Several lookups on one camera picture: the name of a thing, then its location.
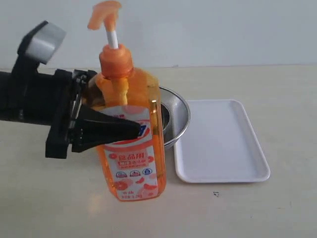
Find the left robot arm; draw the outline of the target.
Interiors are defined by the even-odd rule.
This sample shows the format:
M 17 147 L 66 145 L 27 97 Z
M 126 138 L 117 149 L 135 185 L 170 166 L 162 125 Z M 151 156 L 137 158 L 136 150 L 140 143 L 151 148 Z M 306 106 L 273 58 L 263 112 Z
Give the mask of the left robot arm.
M 107 116 L 82 103 L 95 71 L 38 72 L 39 62 L 18 56 L 10 73 L 0 73 L 0 119 L 48 125 L 45 157 L 65 159 L 98 145 L 135 139 L 140 124 Z

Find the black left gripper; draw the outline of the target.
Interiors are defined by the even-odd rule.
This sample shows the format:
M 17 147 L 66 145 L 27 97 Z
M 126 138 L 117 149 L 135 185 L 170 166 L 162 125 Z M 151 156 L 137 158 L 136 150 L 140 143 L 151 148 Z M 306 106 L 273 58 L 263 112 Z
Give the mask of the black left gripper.
M 69 145 L 72 152 L 81 153 L 138 137 L 139 123 L 80 107 L 81 97 L 98 97 L 96 71 L 57 69 L 54 74 L 44 74 L 38 72 L 39 64 L 26 55 L 17 57 L 9 80 L 9 119 L 50 126 L 47 158 L 65 159 Z

